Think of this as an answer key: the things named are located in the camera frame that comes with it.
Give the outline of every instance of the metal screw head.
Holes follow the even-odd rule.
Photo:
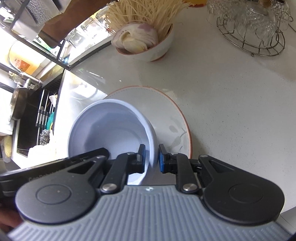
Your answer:
[[[152,190],[154,190],[154,188],[153,187],[147,187],[147,188],[145,188],[145,190],[148,191],[148,192],[151,192]]]
[[[186,183],[182,188],[184,191],[194,191],[197,189],[197,186],[194,183]]]
[[[114,191],[117,188],[117,185],[114,183],[107,183],[102,186],[104,191]]]

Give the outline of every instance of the leaf pattern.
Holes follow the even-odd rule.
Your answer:
[[[176,124],[176,126],[181,129],[182,128],[182,124],[174,117],[170,116],[170,119]]]
[[[177,128],[174,127],[174,126],[169,126],[168,128],[169,128],[170,131],[173,132],[173,133],[177,133],[177,132],[178,132]]]
[[[172,150],[173,148],[179,146],[180,144],[181,144],[181,137],[176,137],[173,143],[169,146],[169,148]]]

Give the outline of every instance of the glass cup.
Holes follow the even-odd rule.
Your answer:
[[[291,22],[291,11],[286,0],[271,0],[271,11],[276,16],[276,22],[279,24],[279,29],[285,31]]]
[[[94,39],[103,29],[99,21],[96,18],[91,17],[81,24],[81,28],[86,33],[86,35],[92,39]]]
[[[78,46],[85,43],[85,37],[82,36],[77,29],[73,29],[66,37],[66,40],[74,47],[77,48]]]
[[[109,26],[108,23],[105,21],[107,10],[108,6],[105,6],[102,9],[100,9],[96,14],[96,19],[99,21],[99,24],[108,31]]]
[[[215,26],[224,25],[227,30],[232,31],[239,5],[239,0],[208,0],[208,22]]]
[[[266,47],[270,43],[277,29],[274,14],[253,1],[248,1],[241,7],[235,19],[235,28],[246,41],[247,35],[251,35],[250,39],[252,35],[257,36],[261,47]],[[250,44],[258,46],[256,41]]]

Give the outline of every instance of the onion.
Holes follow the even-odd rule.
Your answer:
[[[158,44],[157,31],[147,23],[131,23],[118,30],[111,43],[116,48],[141,53]]]

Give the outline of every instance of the ceramic bowl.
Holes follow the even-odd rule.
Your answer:
[[[173,39],[174,39],[174,28],[172,25],[167,37],[163,41],[158,43],[156,46],[148,49],[147,51],[144,51],[142,53],[132,54],[123,49],[119,49],[119,48],[116,48],[116,49],[119,53],[121,53],[122,55],[128,58],[149,62],[149,61],[154,61],[163,57],[171,47]]]
[[[137,152],[140,144],[146,146],[145,172],[129,175],[129,185],[139,185],[149,163],[157,163],[157,138],[150,122],[135,107],[105,99],[89,105],[75,120],[68,139],[68,156],[104,147],[110,159],[115,159],[121,153]]]

